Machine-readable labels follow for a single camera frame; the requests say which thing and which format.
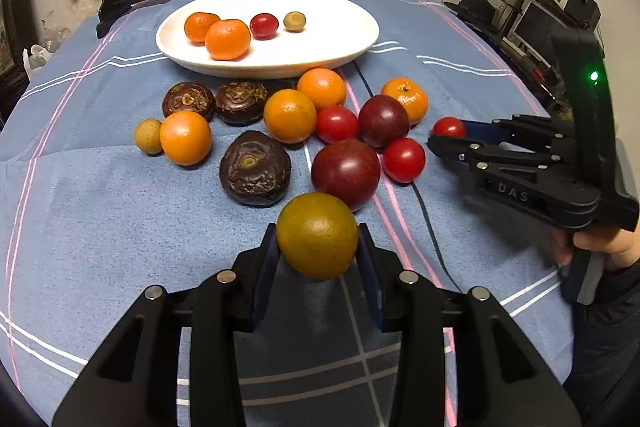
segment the orange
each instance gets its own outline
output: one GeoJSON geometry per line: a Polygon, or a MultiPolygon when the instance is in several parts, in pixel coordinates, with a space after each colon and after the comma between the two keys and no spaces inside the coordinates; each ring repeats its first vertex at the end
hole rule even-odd
{"type": "Polygon", "coordinates": [[[429,108],[429,99],[420,86],[408,78],[394,78],[382,86],[380,94],[398,100],[409,115],[409,123],[418,123],[429,108]]]}
{"type": "Polygon", "coordinates": [[[316,108],[306,94],[281,89],[264,106],[264,124],[276,140],[302,142],[316,129],[316,108]]]}
{"type": "Polygon", "coordinates": [[[209,123],[194,111],[174,112],[160,126],[160,144],[172,162],[196,165],[211,150],[209,123]]]}
{"type": "Polygon", "coordinates": [[[211,25],[218,22],[220,17],[213,13],[196,12],[187,17],[184,22],[184,34],[191,42],[204,44],[204,37],[211,25]]]}
{"type": "Polygon", "coordinates": [[[278,216],[278,247],[287,262],[312,279],[345,273],[358,247],[358,226],[335,196],[308,192],[293,198],[278,216]]]}
{"type": "Polygon", "coordinates": [[[204,39],[204,45],[214,60],[236,60],[246,53],[250,43],[251,32],[238,19],[214,23],[204,39]]]}
{"type": "Polygon", "coordinates": [[[316,68],[300,77],[296,89],[306,94],[319,112],[330,105],[342,105],[347,98],[347,86],[332,70],[316,68]]]}

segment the oval white plate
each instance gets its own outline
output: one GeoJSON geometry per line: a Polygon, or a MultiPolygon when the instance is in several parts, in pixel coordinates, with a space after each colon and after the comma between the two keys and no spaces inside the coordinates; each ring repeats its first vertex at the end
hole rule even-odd
{"type": "Polygon", "coordinates": [[[364,53],[378,38],[378,23],[364,8],[347,0],[195,0],[169,15],[158,28],[156,44],[171,60],[198,73],[223,78],[286,78],[312,68],[337,68],[364,53]],[[306,16],[299,33],[282,21],[290,11],[306,16]],[[238,60],[214,60],[204,46],[192,44],[184,22],[194,12],[240,19],[247,25],[258,13],[271,13],[280,23],[274,38],[251,40],[238,60]]]}

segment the pink stripe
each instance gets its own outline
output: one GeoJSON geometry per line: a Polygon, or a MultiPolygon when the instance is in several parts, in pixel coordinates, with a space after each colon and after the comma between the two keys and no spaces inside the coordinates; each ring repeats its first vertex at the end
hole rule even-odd
{"type": "MultiPolygon", "coordinates": [[[[351,87],[351,84],[349,83],[347,78],[345,78],[345,75],[344,75],[344,72],[342,71],[342,69],[338,68],[338,72],[340,73],[340,76],[342,77],[342,79],[344,80],[344,83],[347,86],[347,92],[349,93],[349,98],[351,99],[351,103],[353,103],[353,107],[355,108],[356,115],[357,115],[360,112],[360,104],[358,103],[358,99],[356,98],[355,93],[353,92],[353,88],[351,87]]],[[[422,261],[422,263],[425,265],[427,271],[429,272],[429,276],[431,277],[431,280],[433,281],[434,285],[436,285],[438,288],[442,288],[442,284],[440,283],[440,280],[436,276],[433,268],[428,263],[427,259],[423,256],[423,254],[420,251],[420,249],[418,249],[418,246],[415,244],[414,238],[411,236],[411,233],[409,232],[409,227],[407,227],[406,222],[404,220],[404,216],[402,215],[402,210],[400,209],[400,205],[398,204],[398,198],[396,198],[396,192],[395,192],[393,186],[391,185],[391,183],[389,182],[389,180],[388,180],[388,178],[386,177],[385,174],[382,174],[382,179],[383,179],[383,182],[385,184],[386,191],[389,194],[389,199],[391,201],[391,206],[393,207],[393,209],[394,209],[394,211],[396,213],[396,217],[398,218],[398,221],[400,222],[400,226],[402,228],[402,231],[404,232],[404,235],[407,237],[407,239],[411,243],[412,247],[414,247],[414,250],[416,251],[416,253],[420,257],[420,260],[422,261]]],[[[402,246],[402,243],[400,242],[400,239],[398,238],[398,234],[396,233],[396,230],[393,228],[393,225],[391,224],[391,221],[389,220],[388,216],[386,215],[385,209],[383,208],[382,204],[380,203],[380,200],[378,199],[377,196],[374,195],[373,196],[373,201],[376,204],[376,207],[378,209],[378,213],[380,214],[380,217],[382,218],[382,221],[385,224],[385,227],[386,227],[389,235],[391,236],[391,240],[394,242],[394,245],[396,245],[396,248],[398,248],[398,251],[400,253],[400,259],[402,261],[402,266],[404,266],[404,268],[407,269],[407,270],[412,270],[413,267],[412,267],[411,260],[409,259],[409,256],[407,255],[406,250],[402,246]]],[[[449,339],[449,346],[451,346],[451,349],[454,351],[455,350],[455,343],[454,343],[453,334],[451,333],[450,328],[445,328],[445,332],[447,334],[447,338],[449,339]]],[[[453,410],[453,404],[451,403],[451,398],[449,396],[449,390],[448,390],[448,388],[446,386],[445,386],[445,411],[446,411],[446,414],[447,414],[447,420],[449,422],[449,426],[450,427],[454,427],[456,425],[456,414],[455,414],[455,412],[453,410]]]]}
{"type": "MultiPolygon", "coordinates": [[[[47,143],[47,140],[49,139],[49,136],[51,134],[53,126],[55,126],[56,122],[58,121],[58,118],[60,117],[60,114],[62,113],[62,110],[65,108],[66,104],[68,103],[69,99],[71,98],[71,96],[75,92],[76,88],[79,86],[79,84],[82,81],[82,79],[86,76],[86,74],[88,73],[90,68],[93,66],[95,61],[98,59],[98,56],[100,55],[100,53],[113,40],[113,38],[116,35],[116,33],[120,30],[120,28],[122,28],[124,26],[124,23],[127,21],[128,18],[129,18],[129,16],[127,16],[123,20],[123,22],[120,23],[118,28],[116,28],[116,30],[108,38],[104,39],[104,41],[101,44],[98,45],[98,47],[93,52],[93,54],[90,55],[90,57],[87,59],[87,61],[85,62],[84,66],[82,66],[81,70],[78,72],[78,75],[76,75],[76,77],[73,79],[73,81],[71,82],[71,84],[67,88],[65,94],[60,98],[60,101],[58,102],[58,107],[54,111],[54,113],[53,113],[52,117],[50,118],[49,122],[47,123],[47,125],[45,127],[45,130],[44,130],[44,132],[42,134],[42,137],[40,138],[40,142],[38,143],[38,146],[36,147],[36,150],[34,151],[33,156],[31,157],[31,160],[29,161],[29,167],[27,169],[27,176],[25,178],[26,193],[25,193],[24,187],[23,187],[22,194],[20,195],[21,201],[18,201],[18,208],[16,209],[16,217],[18,216],[18,213],[19,213],[20,214],[20,218],[16,219],[14,221],[14,230],[15,230],[15,223],[16,222],[18,223],[18,230],[17,230],[17,236],[16,236],[16,240],[15,240],[14,255],[13,255],[12,264],[11,264],[11,272],[10,272],[10,275],[9,275],[9,286],[8,286],[8,295],[7,295],[7,318],[8,318],[8,322],[9,322],[9,347],[10,347],[12,366],[13,366],[14,375],[15,375],[15,383],[16,383],[16,387],[18,388],[18,390],[20,390],[20,383],[19,383],[19,380],[18,380],[17,367],[16,367],[16,364],[15,364],[14,339],[13,339],[13,333],[12,333],[12,320],[11,320],[11,318],[12,318],[12,314],[11,314],[11,297],[12,297],[12,286],[13,286],[13,281],[14,281],[15,261],[16,261],[16,258],[17,258],[18,247],[20,245],[20,237],[22,235],[22,224],[23,224],[23,220],[24,220],[24,213],[26,211],[27,202],[29,200],[29,194],[31,192],[31,185],[33,183],[33,177],[34,177],[34,174],[35,174],[37,158],[42,153],[42,151],[44,150],[44,147],[45,147],[45,145],[47,143]]],[[[6,267],[7,268],[8,268],[9,257],[11,256],[11,246],[12,246],[12,244],[11,244],[11,241],[10,241],[9,250],[7,251],[7,260],[6,260],[6,267]]]]}
{"type": "Polygon", "coordinates": [[[535,102],[531,101],[532,94],[527,90],[526,87],[524,87],[519,77],[515,73],[513,73],[513,71],[511,71],[511,68],[509,68],[509,66],[506,63],[501,64],[500,60],[498,60],[497,57],[495,57],[494,52],[492,50],[487,51],[486,49],[484,49],[484,47],[479,43],[479,41],[476,39],[474,35],[469,33],[467,30],[460,28],[454,21],[450,20],[448,15],[444,14],[440,7],[427,4],[427,2],[424,0],[416,0],[416,1],[418,1],[423,6],[426,6],[427,8],[431,9],[432,11],[436,12],[441,17],[441,19],[443,19],[444,22],[446,22],[447,25],[449,25],[453,29],[453,31],[455,31],[456,33],[464,37],[468,42],[471,42],[475,46],[475,48],[479,52],[481,52],[482,55],[487,57],[495,66],[499,68],[507,67],[508,70],[510,71],[508,78],[523,94],[524,99],[527,101],[527,103],[529,103],[529,107],[531,107],[532,110],[535,111],[535,114],[539,116],[543,114],[542,112],[540,112],[540,109],[538,108],[538,103],[537,103],[538,101],[537,100],[535,102]]]}

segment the tangerine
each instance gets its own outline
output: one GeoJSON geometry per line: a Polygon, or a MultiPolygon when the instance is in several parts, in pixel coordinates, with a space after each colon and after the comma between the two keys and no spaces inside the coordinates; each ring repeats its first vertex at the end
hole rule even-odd
{"type": "Polygon", "coordinates": [[[303,92],[281,89],[264,106],[264,124],[283,143],[306,140],[316,129],[316,108],[303,92]]]}
{"type": "Polygon", "coordinates": [[[211,150],[209,123],[194,111],[174,112],[162,122],[160,144],[172,162],[196,165],[211,150]]]}
{"type": "Polygon", "coordinates": [[[426,93],[409,78],[394,78],[382,86],[380,94],[386,94],[398,100],[409,115],[409,124],[418,123],[429,108],[429,98],[426,93]]]}
{"type": "Polygon", "coordinates": [[[204,37],[207,31],[220,20],[220,17],[214,13],[196,12],[187,17],[184,22],[184,34],[191,42],[204,44],[204,37]]]}
{"type": "Polygon", "coordinates": [[[317,111],[332,105],[342,105],[347,98],[347,86],[342,77],[326,68],[307,71],[300,77],[296,89],[309,97],[317,111]]]}
{"type": "Polygon", "coordinates": [[[204,39],[204,45],[214,60],[236,60],[249,49],[251,32],[238,19],[225,19],[214,23],[204,39]]]}

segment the plastic bag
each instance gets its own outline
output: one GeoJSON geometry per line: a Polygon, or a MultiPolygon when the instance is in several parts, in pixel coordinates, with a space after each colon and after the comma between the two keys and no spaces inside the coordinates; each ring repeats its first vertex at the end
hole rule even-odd
{"type": "Polygon", "coordinates": [[[52,54],[39,44],[34,44],[31,47],[31,56],[26,49],[22,50],[22,64],[24,65],[24,70],[27,72],[29,80],[33,78],[33,75],[36,74],[51,57],[52,54]]]}

